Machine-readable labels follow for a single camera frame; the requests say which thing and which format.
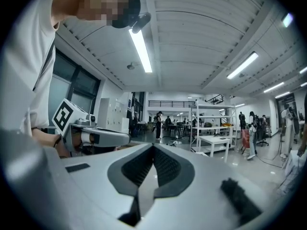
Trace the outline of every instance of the black and white square pattern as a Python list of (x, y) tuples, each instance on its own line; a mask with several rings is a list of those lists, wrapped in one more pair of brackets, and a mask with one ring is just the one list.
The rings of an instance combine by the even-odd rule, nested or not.
[(64, 130), (64, 127), (66, 126), (72, 113), (73, 110), (67, 105), (67, 103), (63, 102), (53, 119), (61, 131)]

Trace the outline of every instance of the black strap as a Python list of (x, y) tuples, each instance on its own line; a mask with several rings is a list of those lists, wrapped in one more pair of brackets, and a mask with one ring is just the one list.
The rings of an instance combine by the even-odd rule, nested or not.
[(36, 88), (36, 86), (37, 86), (37, 83), (38, 83), (39, 78), (42, 76), (42, 74), (43, 74), (43, 73), (45, 72), (45, 70), (46, 70), (47, 63), (49, 62), (49, 60), (50, 60), (50, 58), (51, 58), (51, 56), (52, 56), (53, 47), (54, 47), (54, 40), (52, 41), (51, 47), (50, 47), (49, 52), (48, 52), (48, 54), (47, 54), (46, 61), (45, 61), (44, 65), (43, 65), (43, 67), (42, 67), (42, 69), (41, 69), (41, 71), (40, 71), (40, 73), (39, 73), (39, 76), (38, 76), (38, 79), (37, 79), (37, 81), (36, 81), (36, 83), (35, 83), (35, 85), (34, 85), (33, 91), (35, 90), (35, 88)]

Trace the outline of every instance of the fluorescent light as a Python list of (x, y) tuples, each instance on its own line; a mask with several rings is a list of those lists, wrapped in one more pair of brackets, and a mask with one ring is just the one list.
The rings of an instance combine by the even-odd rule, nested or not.
[(142, 62), (143, 68), (146, 73), (153, 72), (152, 66), (150, 65), (149, 57), (147, 54), (146, 45), (144, 42), (144, 38), (142, 35), (142, 31), (140, 30), (138, 33), (133, 33), (132, 29), (129, 30), (130, 36), (134, 42), (134, 46), (139, 54), (140, 60)]
[(277, 99), (277, 98), (279, 98), (279, 97), (283, 97), (283, 96), (285, 96), (285, 95), (288, 95), (290, 92), (286, 92), (286, 93), (283, 93), (283, 94), (281, 94), (281, 95), (277, 95), (275, 98)]
[(284, 82), (281, 82), (280, 84), (277, 84), (277, 85), (275, 85), (275, 86), (273, 86), (273, 87), (271, 87), (271, 88), (269, 88), (268, 90), (265, 90), (265, 91), (263, 91), (263, 92), (264, 92), (264, 93), (267, 93), (267, 92), (269, 92), (269, 91), (271, 91), (271, 90), (273, 90), (273, 89), (276, 89), (276, 88), (282, 86), (283, 84), (284, 84)]
[(303, 70), (301, 70), (299, 73), (303, 74), (303, 72), (307, 71), (307, 67), (305, 67)]
[(288, 27), (291, 24), (292, 21), (293, 21), (293, 15), (289, 13), (283, 19), (283, 24), (284, 24), (285, 27)]
[(256, 52), (253, 52), (236, 70), (230, 73), (227, 78), (233, 79), (236, 75), (248, 67), (255, 59), (257, 59), (258, 56), (259, 55)]

